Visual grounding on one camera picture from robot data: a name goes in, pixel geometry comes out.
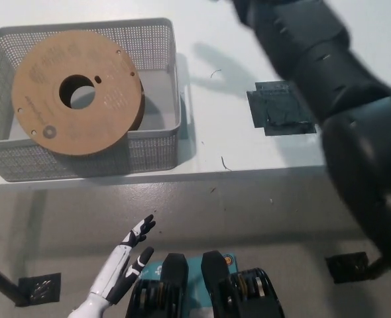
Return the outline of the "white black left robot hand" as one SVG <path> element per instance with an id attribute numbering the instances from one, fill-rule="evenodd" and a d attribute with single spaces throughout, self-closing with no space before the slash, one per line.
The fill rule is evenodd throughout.
<path id="1" fill-rule="evenodd" d="M 146 235 L 155 224 L 154 216 L 149 215 L 129 231 L 102 266 L 89 290 L 90 295 L 96 295 L 111 305 L 117 304 L 122 299 L 139 278 L 154 253 L 153 247 L 148 246 L 132 264 L 129 264 L 131 251 L 146 239 Z"/>

